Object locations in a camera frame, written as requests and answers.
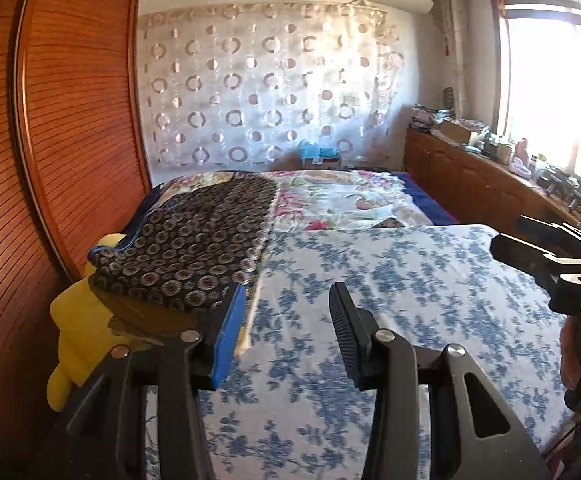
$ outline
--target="wooden cabinet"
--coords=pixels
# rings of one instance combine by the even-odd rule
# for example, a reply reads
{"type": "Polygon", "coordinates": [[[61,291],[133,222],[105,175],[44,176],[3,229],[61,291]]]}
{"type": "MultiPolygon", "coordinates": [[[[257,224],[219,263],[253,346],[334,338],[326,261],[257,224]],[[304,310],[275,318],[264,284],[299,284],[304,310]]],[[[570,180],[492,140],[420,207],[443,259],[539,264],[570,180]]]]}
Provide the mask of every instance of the wooden cabinet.
{"type": "Polygon", "coordinates": [[[520,215],[548,222],[558,215],[560,221],[576,222],[506,168],[427,134],[408,131],[404,166],[426,193],[464,224],[486,224],[519,236],[515,222],[520,215]]]}

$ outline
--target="black circle-patterned blanket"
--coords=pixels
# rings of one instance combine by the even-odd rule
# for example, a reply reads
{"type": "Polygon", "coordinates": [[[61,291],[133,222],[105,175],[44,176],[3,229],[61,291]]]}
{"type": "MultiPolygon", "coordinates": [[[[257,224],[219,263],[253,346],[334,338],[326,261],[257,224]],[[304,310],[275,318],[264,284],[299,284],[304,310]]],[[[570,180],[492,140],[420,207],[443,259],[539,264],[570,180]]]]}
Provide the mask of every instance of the black circle-patterned blanket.
{"type": "Polygon", "coordinates": [[[116,247],[90,251],[91,283],[183,312],[215,307],[231,282],[250,296],[276,196],[257,175],[174,196],[116,247]]]}

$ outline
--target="floral blanket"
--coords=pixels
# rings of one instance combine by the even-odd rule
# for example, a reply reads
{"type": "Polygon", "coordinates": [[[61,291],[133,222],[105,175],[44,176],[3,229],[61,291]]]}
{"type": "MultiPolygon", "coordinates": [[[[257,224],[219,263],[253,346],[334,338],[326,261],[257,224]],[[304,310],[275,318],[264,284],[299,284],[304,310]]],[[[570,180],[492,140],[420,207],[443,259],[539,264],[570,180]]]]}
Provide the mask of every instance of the floral blanket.
{"type": "MultiPolygon", "coordinates": [[[[253,346],[218,391],[202,392],[217,478],[360,477],[374,392],[357,391],[346,377],[328,309],[336,281],[380,326],[413,344],[462,344],[544,445],[570,413],[559,378],[564,316],[548,309],[531,277],[493,260],[494,235],[485,226],[274,234],[253,346]]],[[[421,400],[425,408],[424,391],[421,400]]],[[[151,389],[148,478],[158,476],[156,406],[151,389]]],[[[428,478],[430,430],[422,411],[419,477],[428,478]]]]}
{"type": "MultiPolygon", "coordinates": [[[[392,219],[391,226],[430,225],[404,192],[403,181],[372,171],[270,171],[261,175],[280,185],[275,231],[369,229],[392,219]]],[[[154,207],[175,194],[225,182],[233,171],[182,176],[164,186],[154,207]]]]}

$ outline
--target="metal screw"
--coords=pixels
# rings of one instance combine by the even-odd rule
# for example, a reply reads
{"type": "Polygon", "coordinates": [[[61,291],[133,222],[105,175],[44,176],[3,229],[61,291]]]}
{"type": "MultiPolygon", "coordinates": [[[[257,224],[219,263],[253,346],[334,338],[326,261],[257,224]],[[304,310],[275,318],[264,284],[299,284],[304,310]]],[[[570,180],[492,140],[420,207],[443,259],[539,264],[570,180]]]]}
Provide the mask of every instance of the metal screw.
{"type": "Polygon", "coordinates": [[[393,334],[392,330],[388,330],[387,328],[380,328],[375,332],[375,337],[377,341],[381,341],[382,343],[390,343],[391,341],[395,340],[395,334],[393,334]]]}
{"type": "Polygon", "coordinates": [[[180,338],[184,343],[194,343],[195,341],[199,341],[201,336],[202,334],[196,330],[184,330],[180,338]]]}
{"type": "Polygon", "coordinates": [[[110,349],[110,355],[113,359],[123,359],[128,357],[128,354],[130,354],[130,348],[126,345],[117,345],[110,349]]]}
{"type": "Polygon", "coordinates": [[[452,355],[452,357],[461,357],[465,355],[465,348],[457,343],[452,343],[448,345],[448,353],[452,355]]]}

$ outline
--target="window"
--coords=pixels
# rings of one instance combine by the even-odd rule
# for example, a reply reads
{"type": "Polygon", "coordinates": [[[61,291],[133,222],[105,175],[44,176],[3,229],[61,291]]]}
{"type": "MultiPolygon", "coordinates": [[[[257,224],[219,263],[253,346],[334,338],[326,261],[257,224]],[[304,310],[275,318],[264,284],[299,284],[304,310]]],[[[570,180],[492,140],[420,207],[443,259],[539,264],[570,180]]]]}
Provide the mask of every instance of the window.
{"type": "Polygon", "coordinates": [[[501,49],[497,133],[581,182],[581,4],[496,0],[501,49]]]}

